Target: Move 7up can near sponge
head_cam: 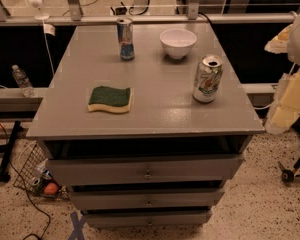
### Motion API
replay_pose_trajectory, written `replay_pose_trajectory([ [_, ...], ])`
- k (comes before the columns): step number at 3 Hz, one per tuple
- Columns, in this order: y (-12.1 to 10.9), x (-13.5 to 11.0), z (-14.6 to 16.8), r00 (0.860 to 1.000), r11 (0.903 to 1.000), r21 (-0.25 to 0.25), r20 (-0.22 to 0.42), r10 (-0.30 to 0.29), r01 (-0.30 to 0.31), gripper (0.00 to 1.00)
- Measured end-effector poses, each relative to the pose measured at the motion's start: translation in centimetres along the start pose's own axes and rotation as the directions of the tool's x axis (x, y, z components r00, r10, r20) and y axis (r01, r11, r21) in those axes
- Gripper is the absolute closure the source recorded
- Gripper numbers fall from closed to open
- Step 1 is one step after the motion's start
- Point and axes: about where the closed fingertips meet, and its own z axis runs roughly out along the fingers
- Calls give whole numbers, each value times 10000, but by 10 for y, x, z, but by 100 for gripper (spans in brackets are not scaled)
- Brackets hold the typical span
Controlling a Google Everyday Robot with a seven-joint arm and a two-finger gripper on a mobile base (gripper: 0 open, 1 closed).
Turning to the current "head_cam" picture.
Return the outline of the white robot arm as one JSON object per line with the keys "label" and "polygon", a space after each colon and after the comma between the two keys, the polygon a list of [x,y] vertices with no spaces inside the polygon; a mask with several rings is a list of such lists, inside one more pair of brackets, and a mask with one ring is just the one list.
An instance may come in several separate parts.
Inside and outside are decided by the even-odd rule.
{"label": "white robot arm", "polygon": [[287,131],[300,117],[300,12],[294,13],[294,22],[285,27],[265,46],[271,53],[286,53],[288,60],[299,69],[284,73],[278,82],[265,123],[270,134]]}

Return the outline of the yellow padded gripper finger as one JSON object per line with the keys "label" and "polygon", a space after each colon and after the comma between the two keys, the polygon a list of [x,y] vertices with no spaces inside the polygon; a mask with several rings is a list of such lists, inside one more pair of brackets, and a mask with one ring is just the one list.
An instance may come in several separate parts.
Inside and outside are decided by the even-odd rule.
{"label": "yellow padded gripper finger", "polygon": [[281,134],[300,117],[300,69],[289,75],[284,73],[279,80],[274,94],[274,102],[270,106],[265,129],[270,134]]}
{"label": "yellow padded gripper finger", "polygon": [[286,53],[291,29],[292,25],[288,25],[282,29],[275,37],[267,42],[264,50],[274,54]]}

